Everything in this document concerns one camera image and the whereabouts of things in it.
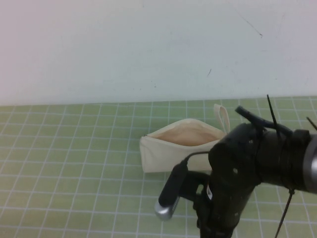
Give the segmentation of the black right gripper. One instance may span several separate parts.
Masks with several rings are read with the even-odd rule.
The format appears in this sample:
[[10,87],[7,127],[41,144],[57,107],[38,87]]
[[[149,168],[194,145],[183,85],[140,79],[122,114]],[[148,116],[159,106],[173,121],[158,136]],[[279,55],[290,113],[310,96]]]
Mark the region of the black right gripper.
[[254,154],[256,129],[235,127],[209,151],[210,178],[197,200],[197,226],[202,238],[229,238],[255,186],[260,183]]

